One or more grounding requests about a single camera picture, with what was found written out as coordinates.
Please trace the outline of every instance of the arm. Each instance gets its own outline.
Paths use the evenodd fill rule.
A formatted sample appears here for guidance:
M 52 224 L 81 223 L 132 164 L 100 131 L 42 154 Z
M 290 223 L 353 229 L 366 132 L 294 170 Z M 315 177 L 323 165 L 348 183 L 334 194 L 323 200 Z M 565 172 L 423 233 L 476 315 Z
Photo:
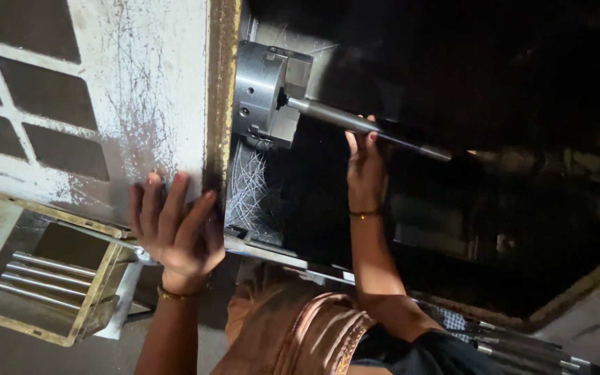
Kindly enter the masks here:
M 385 172 L 376 147 L 377 134 L 346 132 L 351 148 L 347 171 L 351 212 L 377 211 Z M 412 342 L 430 329 L 442 330 L 407 296 L 383 233 L 380 215 L 351 217 L 351 251 L 358 301 L 388 332 Z
M 223 226 L 212 207 L 215 192 L 198 198 L 185 213 L 189 176 L 175 175 L 165 204 L 161 178 L 129 188 L 129 225 L 147 252 L 165 267 L 161 286 L 179 298 L 160 298 L 138 358 L 136 374 L 195 374 L 198 353 L 198 293 L 224 258 Z

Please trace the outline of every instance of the finger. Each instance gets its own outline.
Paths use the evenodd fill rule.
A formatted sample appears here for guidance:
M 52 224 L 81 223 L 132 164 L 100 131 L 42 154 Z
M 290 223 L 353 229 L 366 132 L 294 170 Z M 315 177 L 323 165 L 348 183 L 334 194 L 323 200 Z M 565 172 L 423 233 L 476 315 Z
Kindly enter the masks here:
M 358 142 L 355 140 L 355 134 L 352 132 L 344 132 L 346 135 L 346 141 L 349 142 L 349 149 L 351 150 L 351 156 L 349 157 L 349 163 L 347 164 L 346 178 L 347 180 L 354 176 L 358 172 Z
M 204 226 L 205 247 L 207 249 L 207 264 L 209 271 L 219 264 L 226 256 L 223 247 L 223 223 L 216 212 L 212 211 Z
M 346 136 L 346 142 L 349 143 L 349 149 L 351 150 L 351 157 L 358 156 L 358 142 L 355 140 L 355 134 L 352 132 L 344 132 Z
M 171 190 L 168 192 L 166 203 L 163 205 L 159 215 L 159 244 L 171 245 L 175 242 L 177 227 L 182 220 L 184 202 L 187 200 L 187 191 L 189 189 L 189 175 L 186 172 L 178 172 L 173 178 Z
M 214 190 L 206 192 L 196 200 L 191 212 L 185 217 L 177 230 L 177 235 L 175 236 L 176 246 L 182 248 L 193 247 L 200 225 L 210 215 L 212 206 L 214 206 L 216 200 L 217 194 Z
M 157 237 L 159 227 L 159 212 L 161 211 L 161 177 L 151 172 L 147 175 L 145 195 L 143 196 L 143 209 L 140 213 L 140 225 L 148 240 Z
M 380 159 L 381 155 L 379 154 L 379 149 L 377 148 L 377 132 L 370 132 L 367 134 L 367 139 L 365 140 L 365 147 L 367 148 L 367 156 L 371 159 Z
M 143 203 L 143 187 L 139 184 L 129 186 L 129 228 L 138 239 L 143 237 L 140 227 L 140 211 Z

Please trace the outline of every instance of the rusty metal edge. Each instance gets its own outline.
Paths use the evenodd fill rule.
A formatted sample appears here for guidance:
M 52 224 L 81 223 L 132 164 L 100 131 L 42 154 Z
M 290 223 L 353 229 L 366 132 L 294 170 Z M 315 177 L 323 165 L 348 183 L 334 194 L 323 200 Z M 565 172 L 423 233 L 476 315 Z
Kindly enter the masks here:
M 203 190 L 225 192 L 231 145 L 235 63 L 238 55 L 241 0 L 211 0 L 208 8 L 207 123 Z

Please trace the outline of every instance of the wrist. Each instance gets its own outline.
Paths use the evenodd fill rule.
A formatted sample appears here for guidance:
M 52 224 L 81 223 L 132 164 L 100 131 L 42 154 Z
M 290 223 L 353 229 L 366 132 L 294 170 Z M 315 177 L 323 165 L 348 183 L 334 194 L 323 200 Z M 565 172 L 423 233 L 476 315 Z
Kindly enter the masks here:
M 163 290 L 171 294 L 196 294 L 203 289 L 205 279 L 206 277 L 187 276 L 164 269 L 161 276 L 161 286 Z

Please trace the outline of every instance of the metal crate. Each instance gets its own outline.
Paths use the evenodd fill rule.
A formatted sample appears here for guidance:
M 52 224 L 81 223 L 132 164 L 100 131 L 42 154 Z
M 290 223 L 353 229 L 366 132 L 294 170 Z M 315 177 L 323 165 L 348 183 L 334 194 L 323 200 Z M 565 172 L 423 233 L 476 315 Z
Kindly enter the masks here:
M 58 345 L 71 346 L 108 324 L 119 300 L 119 296 L 115 294 L 117 288 L 128 264 L 135 261 L 136 256 L 132 250 L 123 248 L 121 244 L 80 233 L 63 226 L 65 223 L 113 238 L 122 238 L 125 235 L 124 231 L 115 227 L 0 194 L 0 326 Z M 93 277 L 63 275 L 88 281 L 83 282 L 84 289 L 77 300 L 75 295 L 64 296 L 64 302 L 73 299 L 67 306 L 2 290 L 2 284 L 4 288 L 7 288 L 6 285 L 14 286 L 15 281 L 10 278 L 10 262 L 25 263 L 25 260 L 13 259 L 14 253 L 18 256 L 27 254 L 33 258 L 42 257 L 51 262 L 92 269 L 93 273 L 90 274 L 93 274 Z M 26 266 L 44 270 L 43 265 Z M 7 279 L 2 277 L 5 272 L 8 273 Z M 61 275 L 61 272 L 56 270 L 53 272 Z M 34 278 L 33 275 L 19 276 Z M 61 281 L 56 280 L 40 281 L 42 284 L 61 285 Z M 50 295 L 51 299 L 60 300 L 54 291 L 39 293 L 40 290 L 47 290 L 47 285 L 38 289 L 34 284 L 26 284 L 28 282 L 23 285 L 25 290 Z

